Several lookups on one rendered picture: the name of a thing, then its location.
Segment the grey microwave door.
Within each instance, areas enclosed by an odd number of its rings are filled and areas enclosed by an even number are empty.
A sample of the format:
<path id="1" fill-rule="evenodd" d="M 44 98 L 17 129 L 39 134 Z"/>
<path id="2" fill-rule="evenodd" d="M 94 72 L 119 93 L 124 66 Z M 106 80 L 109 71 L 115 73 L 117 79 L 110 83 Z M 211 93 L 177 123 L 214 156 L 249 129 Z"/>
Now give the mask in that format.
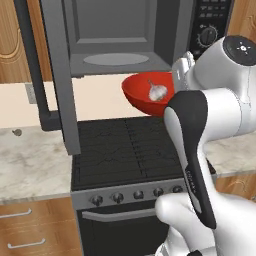
<path id="1" fill-rule="evenodd" d="M 69 155 L 81 152 L 62 0 L 40 0 L 56 102 Z"/>

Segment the grey wall outlet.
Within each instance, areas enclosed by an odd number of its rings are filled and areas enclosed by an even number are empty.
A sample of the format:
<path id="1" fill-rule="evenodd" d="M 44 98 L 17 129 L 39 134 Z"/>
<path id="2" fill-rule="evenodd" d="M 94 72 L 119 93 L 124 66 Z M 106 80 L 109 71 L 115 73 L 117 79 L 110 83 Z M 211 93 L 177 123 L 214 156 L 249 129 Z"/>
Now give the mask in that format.
<path id="1" fill-rule="evenodd" d="M 25 84 L 25 89 L 26 89 L 26 93 L 27 93 L 27 97 L 28 97 L 28 101 L 30 104 L 36 104 L 36 96 L 35 96 L 35 92 L 34 92 L 34 87 L 32 83 L 26 83 Z"/>

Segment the wooden base cupboard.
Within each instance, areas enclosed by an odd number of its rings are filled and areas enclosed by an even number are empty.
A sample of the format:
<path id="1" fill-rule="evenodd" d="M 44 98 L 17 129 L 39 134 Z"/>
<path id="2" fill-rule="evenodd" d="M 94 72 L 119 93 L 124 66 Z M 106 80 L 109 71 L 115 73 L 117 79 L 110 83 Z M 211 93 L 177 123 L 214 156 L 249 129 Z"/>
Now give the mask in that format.
<path id="1" fill-rule="evenodd" d="M 256 203 L 256 173 L 219 177 L 216 181 L 216 189 Z"/>

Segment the grey microwave turntable plate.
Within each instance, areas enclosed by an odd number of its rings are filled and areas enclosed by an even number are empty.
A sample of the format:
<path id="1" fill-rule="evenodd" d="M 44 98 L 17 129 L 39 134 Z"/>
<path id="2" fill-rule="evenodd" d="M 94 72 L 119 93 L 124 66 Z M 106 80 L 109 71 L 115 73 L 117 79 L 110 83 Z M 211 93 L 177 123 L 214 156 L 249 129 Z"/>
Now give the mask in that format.
<path id="1" fill-rule="evenodd" d="M 149 58 L 145 55 L 134 53 L 108 53 L 86 57 L 83 62 L 101 66 L 123 66 L 147 62 Z"/>

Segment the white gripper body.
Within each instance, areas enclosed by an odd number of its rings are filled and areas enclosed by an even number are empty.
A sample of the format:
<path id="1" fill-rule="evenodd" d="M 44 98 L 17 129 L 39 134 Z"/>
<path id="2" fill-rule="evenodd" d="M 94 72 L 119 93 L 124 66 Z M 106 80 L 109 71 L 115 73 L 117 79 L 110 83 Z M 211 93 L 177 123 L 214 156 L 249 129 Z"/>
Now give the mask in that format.
<path id="1" fill-rule="evenodd" d="M 187 51 L 173 64 L 172 80 L 175 92 L 186 91 L 189 89 L 189 86 L 186 82 L 186 74 L 194 65 L 194 56 L 190 51 Z"/>

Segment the red bowl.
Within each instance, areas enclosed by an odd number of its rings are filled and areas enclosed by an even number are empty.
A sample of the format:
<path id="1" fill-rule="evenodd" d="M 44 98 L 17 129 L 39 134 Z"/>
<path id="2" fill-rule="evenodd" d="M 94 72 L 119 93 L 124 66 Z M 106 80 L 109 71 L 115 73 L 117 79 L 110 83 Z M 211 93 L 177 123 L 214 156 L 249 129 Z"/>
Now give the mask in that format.
<path id="1" fill-rule="evenodd" d="M 149 98 L 150 83 L 165 86 L 167 95 L 160 101 L 152 101 Z M 122 82 L 122 90 L 129 103 L 139 111 L 152 116 L 162 116 L 174 95 L 172 74 L 170 72 L 137 73 Z"/>

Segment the wooden drawer front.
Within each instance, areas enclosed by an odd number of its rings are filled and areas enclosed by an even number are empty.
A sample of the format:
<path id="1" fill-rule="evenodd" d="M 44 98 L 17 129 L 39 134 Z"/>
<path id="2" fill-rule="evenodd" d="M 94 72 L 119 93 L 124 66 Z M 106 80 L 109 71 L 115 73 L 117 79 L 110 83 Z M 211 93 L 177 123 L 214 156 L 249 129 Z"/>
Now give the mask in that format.
<path id="1" fill-rule="evenodd" d="M 13 250 L 7 248 L 7 243 L 33 243 L 42 238 L 46 239 L 43 245 Z M 27 229 L 0 234 L 0 256 L 82 256 L 82 252 L 76 240 L 60 231 L 39 232 Z"/>
<path id="2" fill-rule="evenodd" d="M 27 216 L 0 219 L 0 230 L 74 219 L 70 197 L 0 205 L 0 215 L 25 212 L 29 208 L 32 213 Z"/>

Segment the grey microwave oven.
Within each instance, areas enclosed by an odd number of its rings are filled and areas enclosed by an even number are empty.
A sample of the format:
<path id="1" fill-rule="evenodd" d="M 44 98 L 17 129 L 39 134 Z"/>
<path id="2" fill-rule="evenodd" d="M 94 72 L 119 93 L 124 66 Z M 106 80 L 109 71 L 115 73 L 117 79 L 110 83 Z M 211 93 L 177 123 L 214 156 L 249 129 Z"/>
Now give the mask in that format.
<path id="1" fill-rule="evenodd" d="M 187 51 L 195 58 L 226 35 L 234 0 L 62 0 L 73 77 L 169 71 Z M 92 55 L 134 53 L 147 62 L 84 63 Z"/>

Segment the white garlic bulb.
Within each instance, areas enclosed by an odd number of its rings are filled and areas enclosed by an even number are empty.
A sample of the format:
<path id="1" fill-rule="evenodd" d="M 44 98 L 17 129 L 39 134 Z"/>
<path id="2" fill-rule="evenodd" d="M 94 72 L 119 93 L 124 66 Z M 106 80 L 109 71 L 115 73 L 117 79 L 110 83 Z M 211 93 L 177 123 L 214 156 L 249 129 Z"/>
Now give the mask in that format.
<path id="1" fill-rule="evenodd" d="M 151 101 L 160 101 L 167 95 L 168 89 L 166 86 L 156 85 L 151 80 L 148 83 L 150 85 L 149 99 Z"/>

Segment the wooden wall cupboard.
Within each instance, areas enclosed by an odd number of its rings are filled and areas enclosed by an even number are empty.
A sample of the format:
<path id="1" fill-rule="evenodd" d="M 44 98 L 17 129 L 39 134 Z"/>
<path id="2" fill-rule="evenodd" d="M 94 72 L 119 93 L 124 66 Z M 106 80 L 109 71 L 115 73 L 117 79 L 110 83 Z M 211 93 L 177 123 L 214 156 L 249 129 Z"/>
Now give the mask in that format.
<path id="1" fill-rule="evenodd" d="M 235 0 L 227 34 L 256 43 L 256 0 Z"/>
<path id="2" fill-rule="evenodd" d="M 44 81 L 52 80 L 39 0 L 27 0 Z M 30 82 L 14 0 L 0 0 L 0 84 Z"/>

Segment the black stove with hob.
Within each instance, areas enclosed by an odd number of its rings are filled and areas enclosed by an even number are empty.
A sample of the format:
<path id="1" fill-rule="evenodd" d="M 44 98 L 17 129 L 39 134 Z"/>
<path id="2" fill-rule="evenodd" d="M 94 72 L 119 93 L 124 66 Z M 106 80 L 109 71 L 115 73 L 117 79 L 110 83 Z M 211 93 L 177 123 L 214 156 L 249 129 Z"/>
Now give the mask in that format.
<path id="1" fill-rule="evenodd" d="M 173 193 L 174 186 L 186 190 L 176 149 L 161 117 L 133 117 L 78 123 L 81 153 L 72 159 L 71 198 L 76 211 L 119 205 L 114 193 L 122 193 L 120 204 L 156 199 L 153 190 Z M 141 190 L 143 199 L 133 193 Z M 100 206 L 91 203 L 102 196 Z"/>

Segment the black oven door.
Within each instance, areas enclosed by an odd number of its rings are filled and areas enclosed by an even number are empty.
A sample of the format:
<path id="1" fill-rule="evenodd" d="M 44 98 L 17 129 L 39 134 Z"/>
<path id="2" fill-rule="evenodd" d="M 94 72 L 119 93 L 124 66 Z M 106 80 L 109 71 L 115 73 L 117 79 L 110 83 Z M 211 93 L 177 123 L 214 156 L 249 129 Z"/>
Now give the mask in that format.
<path id="1" fill-rule="evenodd" d="M 149 256 L 167 237 L 169 226 L 157 217 L 116 222 L 98 222 L 82 218 L 83 211 L 111 214 L 155 209 L 155 201 L 119 204 L 76 211 L 83 256 Z"/>

